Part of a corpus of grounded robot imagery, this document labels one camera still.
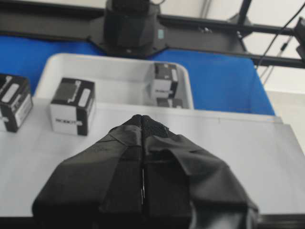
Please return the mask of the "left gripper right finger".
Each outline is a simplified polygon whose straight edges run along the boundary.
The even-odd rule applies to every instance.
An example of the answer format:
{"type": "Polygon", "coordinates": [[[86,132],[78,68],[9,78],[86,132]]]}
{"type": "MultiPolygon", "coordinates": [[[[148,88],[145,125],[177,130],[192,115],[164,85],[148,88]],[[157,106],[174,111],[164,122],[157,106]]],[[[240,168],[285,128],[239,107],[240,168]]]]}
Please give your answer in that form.
{"type": "Polygon", "coordinates": [[[142,117],[145,210],[152,229],[255,229],[259,210],[220,158],[142,117]]]}

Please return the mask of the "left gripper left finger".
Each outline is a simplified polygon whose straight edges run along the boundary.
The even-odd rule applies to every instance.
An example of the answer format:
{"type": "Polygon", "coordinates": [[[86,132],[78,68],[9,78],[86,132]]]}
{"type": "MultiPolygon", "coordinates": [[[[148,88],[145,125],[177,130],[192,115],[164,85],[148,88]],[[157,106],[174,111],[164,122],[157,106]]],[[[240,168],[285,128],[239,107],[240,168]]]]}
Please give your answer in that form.
{"type": "Polygon", "coordinates": [[[137,229],[142,215],[141,116],[62,161],[35,198],[42,229],[137,229]]]}

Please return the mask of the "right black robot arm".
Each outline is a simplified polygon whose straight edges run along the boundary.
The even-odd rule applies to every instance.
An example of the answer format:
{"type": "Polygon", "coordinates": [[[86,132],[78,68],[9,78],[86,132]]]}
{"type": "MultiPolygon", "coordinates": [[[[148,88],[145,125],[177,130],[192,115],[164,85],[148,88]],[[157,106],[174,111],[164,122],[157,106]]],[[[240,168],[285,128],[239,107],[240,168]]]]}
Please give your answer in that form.
{"type": "Polygon", "coordinates": [[[164,46],[164,30],[158,22],[160,7],[150,0],[108,0],[103,38],[119,52],[151,55],[164,46]]]}

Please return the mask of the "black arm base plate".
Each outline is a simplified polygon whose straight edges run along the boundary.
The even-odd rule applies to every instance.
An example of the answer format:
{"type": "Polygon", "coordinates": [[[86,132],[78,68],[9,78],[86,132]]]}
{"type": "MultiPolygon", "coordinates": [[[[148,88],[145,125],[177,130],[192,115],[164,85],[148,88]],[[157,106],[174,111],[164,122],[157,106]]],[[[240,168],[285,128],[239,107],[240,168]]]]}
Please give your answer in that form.
{"type": "Polygon", "coordinates": [[[146,58],[167,49],[228,55],[246,52],[236,30],[166,15],[147,19],[99,17],[90,21],[89,31],[87,40],[110,56],[146,58]]]}

